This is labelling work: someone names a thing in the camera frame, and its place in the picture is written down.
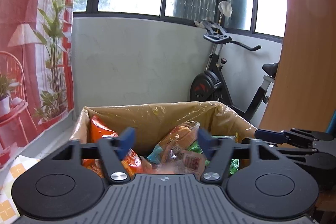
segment lampshade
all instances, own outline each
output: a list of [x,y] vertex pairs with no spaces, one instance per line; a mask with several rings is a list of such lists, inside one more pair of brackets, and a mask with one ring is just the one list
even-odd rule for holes
[[30,43],[41,43],[41,42],[34,34],[30,25],[28,23],[23,23],[19,24],[16,27],[16,30],[8,43],[8,47],[20,46]]

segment white flower pot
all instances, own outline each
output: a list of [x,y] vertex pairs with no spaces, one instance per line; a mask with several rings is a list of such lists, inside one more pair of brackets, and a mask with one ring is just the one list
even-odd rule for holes
[[6,115],[10,111],[11,108],[9,107],[9,97],[7,96],[5,99],[2,99],[0,101],[0,117]]

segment orange snack bag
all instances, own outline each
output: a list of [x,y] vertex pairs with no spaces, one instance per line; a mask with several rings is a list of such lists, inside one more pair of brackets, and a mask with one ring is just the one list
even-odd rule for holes
[[[118,134],[109,129],[98,116],[94,115],[91,119],[90,140],[91,142],[97,142],[103,137],[117,138]],[[132,149],[128,151],[121,163],[130,177],[133,177],[135,173],[142,173],[141,160]],[[83,160],[82,165],[97,173],[101,178],[104,177],[101,171],[100,160]]]

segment bike seat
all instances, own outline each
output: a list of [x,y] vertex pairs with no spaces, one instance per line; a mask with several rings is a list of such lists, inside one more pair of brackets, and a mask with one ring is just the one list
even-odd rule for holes
[[270,77],[275,77],[275,75],[277,74],[278,65],[279,65],[279,62],[274,63],[274,64],[263,64],[262,69],[263,69],[264,72],[266,72]]

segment gray wall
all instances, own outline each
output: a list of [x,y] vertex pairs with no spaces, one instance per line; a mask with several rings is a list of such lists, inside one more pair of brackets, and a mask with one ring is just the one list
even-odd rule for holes
[[[204,70],[211,44],[203,29],[126,18],[74,18],[72,68],[76,113],[86,106],[181,102]],[[279,61],[281,44],[231,35],[262,49],[225,45],[222,72],[235,105],[246,110],[263,81],[264,63]],[[262,103],[252,123],[259,125]]]

